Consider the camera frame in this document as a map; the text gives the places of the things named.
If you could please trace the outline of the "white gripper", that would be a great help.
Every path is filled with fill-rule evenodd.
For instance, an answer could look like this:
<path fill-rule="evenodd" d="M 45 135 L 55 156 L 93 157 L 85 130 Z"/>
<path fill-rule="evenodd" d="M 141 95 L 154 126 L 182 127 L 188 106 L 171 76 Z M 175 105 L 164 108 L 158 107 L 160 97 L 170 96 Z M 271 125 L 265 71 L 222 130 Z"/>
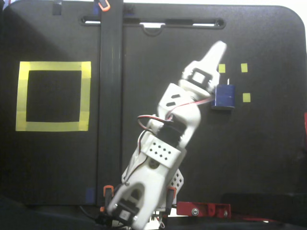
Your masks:
<path fill-rule="evenodd" d="M 227 49 L 227 44 L 217 41 L 201 61 L 192 61 L 182 72 L 178 82 L 180 88 L 196 97 L 211 97 L 219 84 L 217 67 Z"/>

